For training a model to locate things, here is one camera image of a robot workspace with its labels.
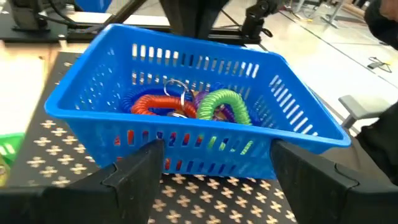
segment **black device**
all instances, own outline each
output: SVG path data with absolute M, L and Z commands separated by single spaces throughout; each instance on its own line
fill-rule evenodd
M 0 14 L 0 39 L 5 42 L 90 42 L 105 25 L 123 23 L 145 1 L 129 1 L 104 24 L 85 24 L 73 22 L 60 12 L 66 4 L 75 5 L 75 10 L 81 10 L 73 0 L 9 0 L 4 6 L 4 10 L 9 13 Z M 258 0 L 254 6 L 248 8 L 241 29 L 212 28 L 228 1 L 160 0 L 170 27 L 138 26 L 226 44 L 259 44 L 264 18 L 276 13 L 280 2 Z

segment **basket slot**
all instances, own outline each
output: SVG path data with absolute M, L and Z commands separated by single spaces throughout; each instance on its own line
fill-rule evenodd
M 245 72 L 246 77 L 249 77 L 249 76 L 250 76 L 250 72 L 251 72 L 252 68 L 253 68 L 253 64 L 252 64 L 252 63 L 249 63 L 248 69 L 247 69 L 246 72 Z
M 301 132 L 302 134 L 307 134 L 313 128 L 312 124 L 308 125 L 304 130 Z
M 146 46 L 145 45 L 140 45 L 140 59 L 141 61 L 145 61 L 147 58 L 147 52 L 146 52 Z
M 218 64 L 218 73 L 221 74 L 224 70 L 224 64 L 225 60 L 220 60 L 220 63 Z
M 137 60 L 138 56 L 138 46 L 137 44 L 132 44 L 131 55 L 133 60 Z
M 254 66 L 253 73 L 252 73 L 252 75 L 251 75 L 252 78 L 256 78 L 257 72 L 259 71 L 259 69 L 260 69 L 260 65 L 259 65 L 259 64 L 256 64 L 256 65 Z
M 239 75 L 238 75 L 239 77 L 243 76 L 243 72 L 244 72 L 245 68 L 246 68 L 246 62 L 242 62 L 241 69 L 239 70 Z
M 201 173 L 204 166 L 205 166 L 204 162 L 199 163 L 199 166 L 198 166 L 198 169 L 196 170 L 196 172 Z
M 156 52 L 156 63 L 158 65 L 161 65 L 163 62 L 163 49 L 162 48 L 158 48 L 157 52 Z
M 210 64 L 210 58 L 206 56 L 205 57 L 205 64 L 203 65 L 203 69 L 204 70 L 208 70 L 209 64 Z
M 177 61 L 178 61 L 178 51 L 174 51 L 173 52 L 173 66 L 176 67 L 177 66 Z
M 224 170 L 225 170 L 225 164 L 222 164 L 222 165 L 220 166 L 220 168 L 218 169 L 218 175 L 223 174 Z
M 165 170 L 169 170 L 170 169 L 170 164 L 171 164 L 171 159 L 170 158 L 165 158 L 164 162 L 163 162 L 163 167 Z
M 247 88 L 247 90 L 246 90 L 246 93 L 244 94 L 244 100 L 247 100 L 248 99 L 248 97 L 249 97 L 249 94 L 250 94 L 250 87 L 249 88 Z
M 189 140 L 190 140 L 190 135 L 188 133 L 184 134 L 184 139 L 182 140 L 181 145 L 187 146 L 189 143 Z
M 225 67 L 225 75 L 228 75 L 229 71 L 231 70 L 232 61 L 228 61 Z
M 212 164 L 209 166 L 209 169 L 207 170 L 207 172 L 208 172 L 209 174 L 212 174 L 213 171 L 216 170 L 216 169 L 215 169 L 215 166 L 216 166 L 216 164 L 215 164 L 215 163 L 212 163 Z
M 231 168 L 228 170 L 228 175 L 233 175 L 234 172 L 236 171 L 236 165 L 232 165 Z
M 245 163 L 245 164 L 243 164 L 243 166 L 241 166 L 239 169 L 238 169 L 238 174 L 243 174 L 245 171 L 246 171 L 246 169 L 249 167 L 251 165 L 251 163 Z
M 175 166 L 175 170 L 180 171 L 183 168 L 182 166 L 183 166 L 182 160 L 181 159 L 177 160 L 177 165 Z
M 212 72 L 216 69 L 217 63 L 218 63 L 217 58 L 213 58 L 213 61 L 211 63 L 211 71 Z
M 149 63 L 152 63 L 154 61 L 154 56 L 155 56 L 155 48 L 149 47 L 149 50 L 148 50 L 148 62 Z
M 200 66 L 201 66 L 201 63 L 202 63 L 202 61 L 203 61 L 203 56 L 199 56 L 199 59 L 198 59 L 198 62 L 197 62 L 197 65 L 196 65 L 196 68 L 197 69 L 200 69 Z
M 295 105 L 293 109 L 287 113 L 286 118 L 289 119 L 299 108 L 300 108 L 299 105 Z
M 166 50 L 165 54 L 164 54 L 164 63 L 165 63 L 166 66 L 169 66 L 170 58 L 171 58 L 171 51 L 170 50 Z
M 235 76 L 237 74 L 238 67 L 239 67 L 239 62 L 235 62 L 231 73 L 232 76 Z
M 293 129 L 294 132 L 301 132 L 299 131 L 301 127 L 304 126 L 304 124 L 308 121 L 308 118 L 305 117 L 303 120 L 301 120 Z
M 186 169 L 186 171 L 187 171 L 188 173 L 191 173 L 192 166 L 193 166 L 193 161 L 189 161 L 189 162 L 188 162 L 188 165 L 187 165 L 187 169 Z

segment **black mount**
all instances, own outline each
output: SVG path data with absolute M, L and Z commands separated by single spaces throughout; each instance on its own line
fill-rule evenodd
M 163 140 L 65 188 L 0 189 L 2 223 L 147 223 L 159 190 Z
M 146 0 L 129 1 L 104 24 L 69 25 L 56 24 L 37 17 L 38 13 L 47 11 L 49 17 L 62 19 L 51 13 L 48 4 L 42 1 L 48 0 L 10 0 L 6 3 L 4 10 L 8 13 L 0 14 L 0 40 L 54 43 L 66 39 L 67 42 L 90 42 L 105 25 L 124 22 Z M 53 1 L 58 8 L 65 7 L 66 3 L 73 4 L 73 0 Z M 247 18 L 242 29 L 212 29 L 218 14 L 229 0 L 159 1 L 170 22 L 170 27 L 146 25 L 138 27 L 237 45 L 259 44 L 261 41 L 259 33 L 264 18 L 275 13 L 278 6 L 277 0 L 258 0 L 256 5 L 247 9 Z
M 397 223 L 398 187 L 393 184 L 283 141 L 272 143 L 271 161 L 298 223 Z

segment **black cable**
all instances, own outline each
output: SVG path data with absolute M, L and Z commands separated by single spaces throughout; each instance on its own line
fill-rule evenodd
M 60 19 L 54 19 L 54 18 L 51 18 L 51 17 L 48 17 L 48 16 L 43 16 L 41 14 L 38 14 L 37 17 L 40 18 L 40 19 L 45 19 L 47 21 L 52 21 L 52 22 L 56 22 L 56 23 L 59 23 L 59 24 L 65 24 L 65 25 L 68 25 L 68 26 L 76 26 L 75 23 L 72 23 L 72 22 L 69 22 L 69 21 L 60 20 Z
M 390 69 L 390 65 L 388 63 L 380 61 L 377 57 L 369 57 L 369 60 L 372 61 L 372 62 L 375 62 L 375 63 L 380 63 L 379 68 L 381 70 L 383 70 L 385 72 L 388 72 L 388 73 L 392 73 L 392 71 Z
M 60 17 L 64 18 L 64 19 L 65 19 L 66 21 L 68 21 L 68 22 L 71 22 L 72 24 L 75 23 L 75 21 L 73 21 L 73 19 L 71 19 L 71 18 L 67 17 L 66 15 L 64 15 L 64 14 L 56 7 L 56 5 L 54 4 L 54 1 L 53 1 L 53 0 L 49 0 L 49 3 L 50 3 L 51 8 L 54 9 L 54 11 L 55 11 Z

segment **white cross pattern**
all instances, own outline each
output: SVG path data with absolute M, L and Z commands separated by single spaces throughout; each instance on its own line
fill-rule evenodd
M 259 200 L 261 203 L 265 203 L 267 196 L 263 195 L 262 193 L 256 192 L 257 196 L 256 199 Z
M 292 221 L 292 222 L 297 222 L 297 220 L 296 220 L 296 218 L 295 218 L 293 212 L 291 212 L 291 211 L 289 211 L 289 210 L 287 210 L 286 212 L 287 212 L 287 214 L 285 215 L 285 217 L 286 217 L 287 219 L 289 219 L 289 220 Z
M 275 224 L 278 223 L 278 220 L 276 220 L 274 217 L 267 215 L 268 220 L 266 221 L 267 224 Z
M 174 210 L 170 210 L 170 215 L 167 215 L 166 218 L 172 223 L 178 223 L 178 219 L 181 218 L 181 215 Z
M 219 200 L 217 200 L 216 203 L 217 203 L 217 205 L 215 205 L 214 208 L 219 210 L 221 213 L 224 213 L 225 209 L 228 206 L 226 204 L 224 204 L 222 201 L 219 201 Z
M 253 179 L 253 178 L 248 178 L 248 180 L 250 180 L 251 182 L 253 182 L 253 183 L 256 183 L 257 181 L 255 180 L 255 179 Z
M 77 141 L 74 136 L 67 136 L 66 139 L 62 139 L 65 144 L 73 144 L 73 142 Z
M 95 162 L 91 156 L 86 156 L 85 159 L 87 159 L 88 162 Z
M 209 215 L 209 220 L 206 221 L 206 224 L 217 224 L 221 223 L 221 220 L 216 218 L 214 215 Z
M 232 198 L 231 195 L 234 194 L 234 192 L 233 192 L 232 190 L 230 190 L 230 189 L 227 188 L 227 187 L 223 187 L 223 190 L 224 190 L 224 191 L 221 192 L 222 195 L 224 195 L 224 196 L 227 197 L 227 198 Z
M 208 182 L 207 185 L 209 185 L 209 187 L 211 187 L 212 189 L 217 190 L 220 183 L 213 179 L 209 179 L 209 181 L 210 183 Z
M 243 184 L 243 187 L 241 188 L 244 192 L 247 194 L 251 194 L 251 190 L 253 190 L 252 187 L 248 186 L 247 184 Z
M 205 175 L 194 175 L 198 180 L 204 181 L 205 180 Z
M 155 199 L 155 204 L 152 205 L 152 208 L 154 208 L 157 212 L 162 212 L 163 207 L 166 207 L 166 203 L 159 199 Z
M 26 163 L 28 163 L 31 167 L 38 168 L 41 164 L 45 163 L 45 160 L 43 160 L 41 157 L 35 156 L 31 161 L 27 161 Z
M 63 134 L 67 133 L 67 131 L 63 128 L 57 128 L 56 130 L 51 131 L 51 133 L 53 133 L 55 136 L 62 136 Z
M 239 179 L 237 179 L 237 178 L 235 178 L 235 177 L 230 177 L 230 178 L 228 179 L 228 182 L 229 182 L 230 184 L 232 184 L 233 186 L 238 186 Z
M 257 206 L 255 206 L 255 205 L 253 205 L 252 207 L 253 207 L 253 209 L 250 210 L 250 212 L 251 212 L 253 215 L 255 215 L 255 216 L 261 218 L 262 209 L 259 208 L 259 207 L 257 207 Z
M 77 147 L 74 147 L 73 149 L 76 150 L 76 152 L 78 153 L 84 153 L 86 150 L 85 146 L 82 144 L 77 145 Z
M 277 212 L 279 212 L 280 213 L 280 208 L 282 208 L 282 206 L 281 205 L 279 205 L 277 202 L 275 202 L 275 201 L 272 201 L 271 202 L 272 203 L 272 205 L 270 206 L 272 209 L 274 209 L 275 211 L 277 211 Z
M 238 196 L 238 200 L 235 201 L 238 205 L 240 205 L 242 208 L 246 208 L 246 203 L 248 201 L 242 198 L 241 196 Z
M 75 167 L 70 168 L 70 170 L 75 174 L 81 174 L 83 170 L 87 170 L 87 167 L 83 166 L 83 164 L 75 164 Z
M 260 187 L 262 187 L 263 189 L 269 190 L 269 187 L 271 186 L 271 184 L 269 184 L 268 182 L 266 182 L 265 180 L 261 180 L 261 184 Z
M 53 181 L 51 184 L 56 185 L 58 187 L 64 187 L 67 184 L 70 183 L 70 180 L 68 180 L 66 177 L 58 177 L 58 180 Z
M 188 203 L 190 203 L 190 202 L 191 202 L 191 200 L 184 195 L 180 195 L 180 199 L 177 200 L 177 203 L 179 203 L 184 208 L 187 208 Z
M 275 189 L 275 193 L 274 193 L 274 195 L 275 196 L 277 196 L 277 197 L 279 197 L 280 199 L 283 199 L 284 198 L 284 193 L 283 193 L 283 191 L 281 191 L 281 190 L 279 190 L 279 189 Z
M 58 170 L 54 169 L 54 167 L 47 166 L 44 170 L 40 171 L 40 174 L 43 174 L 44 177 L 51 177 L 53 174 L 56 174 Z
M 51 146 L 51 149 L 46 149 L 45 151 L 51 156 L 56 156 L 58 152 L 62 152 L 62 149 L 60 149 L 59 146 Z
M 191 210 L 191 213 L 196 215 L 198 218 L 202 218 L 203 217 L 202 213 L 204 213 L 205 210 L 201 208 L 199 205 L 194 205 L 193 208 L 194 210 Z
M 176 181 L 178 184 L 183 184 L 183 180 L 186 178 L 180 174 L 176 174 L 175 177 L 172 177 L 172 180 Z
M 229 215 L 229 218 L 234 220 L 237 223 L 241 223 L 241 218 L 243 217 L 242 214 L 240 214 L 239 212 L 232 210 L 232 215 Z
M 195 194 L 197 192 L 197 189 L 199 189 L 199 187 L 192 182 L 188 182 L 188 185 L 189 186 L 186 186 L 185 189 L 191 191 L 191 193 L 193 194 Z
M 45 122 L 41 123 L 41 125 L 45 128 L 51 128 L 51 126 L 56 124 L 52 120 L 46 120 Z
M 175 190 L 174 188 L 172 188 L 172 187 L 166 185 L 166 186 L 165 186 L 165 190 L 162 190 L 162 193 L 163 193 L 163 194 L 166 194 L 166 196 L 168 196 L 168 197 L 173 197 L 175 191 L 176 191 L 176 190 Z
M 62 158 L 57 159 L 63 165 L 68 165 L 70 161 L 74 161 L 75 159 L 70 157 L 69 155 L 63 155 Z
M 213 196 L 211 194 L 209 194 L 208 192 L 205 192 L 205 191 L 202 191 L 202 194 L 203 195 L 201 195 L 200 198 L 202 200 L 204 200 L 205 202 L 210 203 L 211 199 L 213 198 Z
M 50 143 L 51 140 L 48 140 L 46 137 L 40 137 L 39 140 L 33 141 L 36 143 L 38 146 L 45 146 L 47 143 Z

